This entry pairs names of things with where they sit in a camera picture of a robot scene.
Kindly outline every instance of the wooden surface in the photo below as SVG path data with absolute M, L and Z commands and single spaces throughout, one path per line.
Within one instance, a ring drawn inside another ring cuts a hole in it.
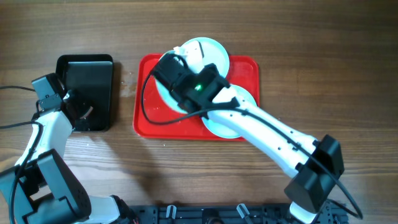
M 246 142 L 140 138 L 132 113 L 140 59 L 193 37 L 261 69 L 261 105 L 287 125 L 341 141 L 352 223 L 398 223 L 398 4 L 392 1 L 136 1 L 0 4 L 0 85 L 30 86 L 63 54 L 112 55 L 114 123 L 73 133 L 64 160 L 90 195 L 130 205 L 288 202 L 289 178 Z M 30 120 L 37 97 L 0 92 L 0 125 Z M 0 170 L 32 128 L 0 131 Z M 347 202 L 335 189 L 331 196 Z M 0 223 L 8 223 L 0 205 Z

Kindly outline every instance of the red tray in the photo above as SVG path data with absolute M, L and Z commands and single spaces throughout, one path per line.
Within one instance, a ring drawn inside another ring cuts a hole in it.
M 243 138 L 224 139 L 214 135 L 207 130 L 198 116 L 179 123 L 161 126 L 150 124 L 145 119 L 140 102 L 142 84 L 161 56 L 162 54 L 146 55 L 139 64 L 137 94 L 132 121 L 136 133 L 144 138 L 245 141 Z M 229 61 L 227 80 L 232 84 L 245 88 L 252 94 L 257 105 L 259 105 L 259 68 L 257 63 L 251 57 L 240 55 L 230 55 Z M 168 121 L 183 116 L 183 114 L 171 110 L 163 102 L 156 89 L 155 78 L 151 77 L 149 79 L 144 94 L 146 99 L 145 110 L 151 119 Z

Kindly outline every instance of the wooden table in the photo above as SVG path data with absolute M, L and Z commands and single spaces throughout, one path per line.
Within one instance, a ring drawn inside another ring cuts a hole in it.
M 289 126 L 341 141 L 341 180 L 364 221 L 398 222 L 398 4 L 389 1 L 136 1 L 0 5 L 0 85 L 30 86 L 63 54 L 117 62 L 114 122 L 73 133 L 64 160 L 90 195 L 130 205 L 289 202 L 289 178 L 246 142 L 144 139 L 132 128 L 140 59 L 193 37 L 261 69 L 261 105 Z M 1 90 L 0 125 L 30 120 L 37 97 Z M 0 170 L 32 128 L 0 131 Z M 335 189 L 330 195 L 347 202 Z M 0 203 L 0 223 L 8 223 Z

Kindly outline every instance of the tray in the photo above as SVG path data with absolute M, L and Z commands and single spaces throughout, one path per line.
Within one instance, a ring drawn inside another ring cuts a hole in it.
M 55 72 L 66 91 L 77 90 L 94 110 L 86 119 L 75 121 L 73 131 L 106 131 L 110 126 L 113 59 L 110 55 L 62 55 Z
M 215 136 L 203 124 L 200 117 L 192 117 L 175 124 L 154 125 L 150 124 L 142 114 L 141 90 L 145 78 L 150 70 L 159 61 L 162 54 L 149 54 L 142 58 L 139 64 L 136 102 L 134 107 L 134 118 L 132 125 L 136 133 L 144 138 L 158 139 L 192 139 L 192 140 L 215 140 L 215 141 L 245 141 L 243 138 L 224 139 Z M 259 68 L 257 63 L 248 56 L 230 55 L 230 66 L 227 80 L 235 85 L 245 88 L 254 97 L 259 106 Z M 160 98 L 155 85 L 155 79 L 151 77 L 145 89 L 145 109 L 152 120 L 168 121 L 183 116 L 171 110 Z

